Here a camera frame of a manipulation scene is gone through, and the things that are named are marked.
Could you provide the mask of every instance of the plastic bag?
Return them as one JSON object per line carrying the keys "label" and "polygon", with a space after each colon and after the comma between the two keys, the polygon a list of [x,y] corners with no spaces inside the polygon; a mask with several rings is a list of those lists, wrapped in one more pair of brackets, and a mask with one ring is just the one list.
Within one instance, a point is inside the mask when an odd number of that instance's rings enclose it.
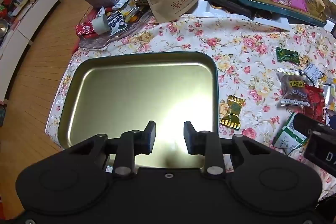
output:
{"label": "plastic bag", "polygon": [[308,94],[305,89],[305,73],[300,70],[278,68],[283,98],[282,106],[303,105],[310,106]]}

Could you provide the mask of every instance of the red snack package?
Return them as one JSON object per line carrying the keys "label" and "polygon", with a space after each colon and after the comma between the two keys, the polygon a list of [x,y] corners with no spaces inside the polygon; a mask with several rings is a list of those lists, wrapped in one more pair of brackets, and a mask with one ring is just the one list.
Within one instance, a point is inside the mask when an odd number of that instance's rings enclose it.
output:
{"label": "red snack package", "polygon": [[92,26],[92,20],[89,22],[83,22],[82,24],[77,25],[75,29],[76,29],[76,35],[95,33],[93,26]]}
{"label": "red snack package", "polygon": [[310,107],[304,106],[303,113],[319,122],[326,123],[326,104],[323,96],[323,89],[316,88],[312,85],[305,85],[308,93]]}

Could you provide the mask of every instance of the table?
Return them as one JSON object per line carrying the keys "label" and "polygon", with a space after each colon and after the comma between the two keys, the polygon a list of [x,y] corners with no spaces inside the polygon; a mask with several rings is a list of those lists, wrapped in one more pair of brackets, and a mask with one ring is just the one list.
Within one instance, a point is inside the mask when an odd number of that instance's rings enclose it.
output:
{"label": "table", "polygon": [[[300,65],[278,63],[276,46],[298,51]],[[158,25],[151,18],[135,35],[112,42],[99,50],[80,48],[75,52],[56,93],[46,133],[58,143],[57,130],[64,101],[72,77],[82,62],[104,56],[161,51],[198,51],[209,55],[218,70],[220,116],[227,112],[228,95],[246,99],[239,116],[241,129],[234,131],[220,125],[220,137],[231,138],[235,133],[242,133],[270,147],[273,137],[290,116],[286,107],[278,107],[282,92],[276,69],[303,69],[310,61],[328,77],[336,77],[336,70],[331,67],[336,61],[336,40],[323,28],[297,24],[291,25],[288,33],[241,19],[183,15],[176,22]],[[290,156],[319,173],[323,182],[320,199],[335,193],[336,178],[307,161],[303,157],[304,150],[299,148]],[[224,161],[226,171],[233,171],[227,155]]]}

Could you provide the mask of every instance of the wrapped candy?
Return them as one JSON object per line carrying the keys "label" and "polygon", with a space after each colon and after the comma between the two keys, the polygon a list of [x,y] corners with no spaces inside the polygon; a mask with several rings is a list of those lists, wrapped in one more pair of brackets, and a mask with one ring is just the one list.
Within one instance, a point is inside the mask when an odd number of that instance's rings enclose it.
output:
{"label": "wrapped candy", "polygon": [[239,130],[240,121],[239,113],[244,104],[245,100],[241,98],[234,97],[232,95],[228,96],[227,103],[229,105],[228,114],[220,120],[220,123],[224,126]]}
{"label": "wrapped candy", "polygon": [[278,62],[289,61],[296,65],[300,64],[299,53],[287,50],[285,48],[276,47],[276,54]]}

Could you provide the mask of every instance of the golden tray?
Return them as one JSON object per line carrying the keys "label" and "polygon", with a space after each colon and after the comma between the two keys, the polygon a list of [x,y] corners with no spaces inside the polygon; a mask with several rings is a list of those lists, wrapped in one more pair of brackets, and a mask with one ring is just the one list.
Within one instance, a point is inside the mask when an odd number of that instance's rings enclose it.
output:
{"label": "golden tray", "polygon": [[[159,52],[90,59],[76,70],[58,127],[63,148],[93,135],[118,138],[156,122],[150,155],[138,166],[202,167],[203,156],[187,152],[185,121],[196,131],[218,132],[218,76],[214,61],[201,52]],[[109,165],[113,165],[111,155]]]}
{"label": "golden tray", "polygon": [[316,25],[318,27],[323,27],[327,23],[327,18],[322,12],[318,12],[315,6],[306,1],[308,12],[304,12],[280,3],[276,3],[272,0],[238,0],[239,2],[251,6],[257,9],[268,10],[271,12],[276,12],[282,15],[294,17],[304,22]]}

